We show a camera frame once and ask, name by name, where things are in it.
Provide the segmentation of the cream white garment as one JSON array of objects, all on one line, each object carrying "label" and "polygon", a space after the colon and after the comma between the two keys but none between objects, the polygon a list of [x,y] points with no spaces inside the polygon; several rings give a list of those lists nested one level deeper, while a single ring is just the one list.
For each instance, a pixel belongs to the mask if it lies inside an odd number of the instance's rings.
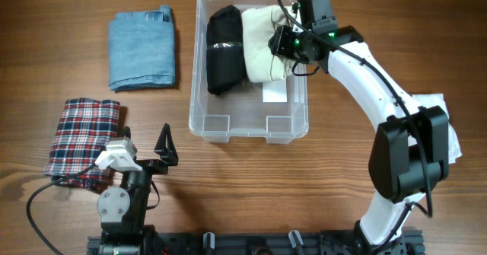
[{"label": "cream white garment", "polygon": [[242,13],[241,18],[243,53],[249,80],[253,83],[281,81],[291,75],[293,62],[273,55],[268,46],[278,27],[290,25],[280,6],[250,8]]}]

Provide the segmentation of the black garment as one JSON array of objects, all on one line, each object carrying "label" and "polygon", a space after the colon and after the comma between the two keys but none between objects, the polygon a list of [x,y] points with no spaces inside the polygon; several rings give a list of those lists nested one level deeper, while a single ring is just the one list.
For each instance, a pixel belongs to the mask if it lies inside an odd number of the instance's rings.
[{"label": "black garment", "polygon": [[233,5],[216,11],[206,30],[208,92],[219,95],[246,78],[243,25],[240,10]]}]

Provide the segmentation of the white shirt with green print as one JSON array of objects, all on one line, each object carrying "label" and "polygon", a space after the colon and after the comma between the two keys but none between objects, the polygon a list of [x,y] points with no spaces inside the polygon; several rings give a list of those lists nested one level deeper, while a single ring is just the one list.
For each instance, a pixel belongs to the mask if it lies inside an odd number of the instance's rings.
[{"label": "white shirt with green print", "polygon": [[447,125],[444,127],[444,133],[447,135],[447,152],[448,164],[455,164],[457,159],[462,156],[460,142],[455,129],[450,124],[450,114],[447,109],[443,94],[413,94],[412,99],[420,103],[421,106],[440,107],[447,116]]}]

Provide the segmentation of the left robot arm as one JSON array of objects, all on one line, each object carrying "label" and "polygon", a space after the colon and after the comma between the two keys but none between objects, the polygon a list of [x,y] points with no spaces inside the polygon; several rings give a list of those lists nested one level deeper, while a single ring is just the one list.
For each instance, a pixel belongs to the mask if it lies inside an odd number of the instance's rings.
[{"label": "left robot arm", "polygon": [[145,224],[151,191],[157,191],[152,177],[165,175],[168,168],[178,165],[170,125],[164,124],[154,147],[157,159],[138,160],[137,149],[130,139],[127,126],[124,136],[108,141],[95,164],[101,170],[113,169],[123,175],[118,187],[105,189],[98,201],[102,234],[88,239],[88,254],[142,255],[169,254],[169,247],[158,236],[153,225]]}]

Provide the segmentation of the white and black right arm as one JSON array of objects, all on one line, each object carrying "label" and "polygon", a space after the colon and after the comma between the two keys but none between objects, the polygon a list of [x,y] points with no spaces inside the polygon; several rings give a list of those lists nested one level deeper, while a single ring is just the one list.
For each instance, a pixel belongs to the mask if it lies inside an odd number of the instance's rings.
[{"label": "white and black right arm", "polygon": [[273,55],[296,64],[318,62],[353,96],[374,127],[368,162],[373,199],[353,231],[326,239],[327,247],[353,254],[419,253],[419,236],[404,233],[402,226],[414,208],[433,215],[431,192],[448,176],[445,111],[421,105],[399,87],[351,26],[318,37],[282,26],[268,46]]}]

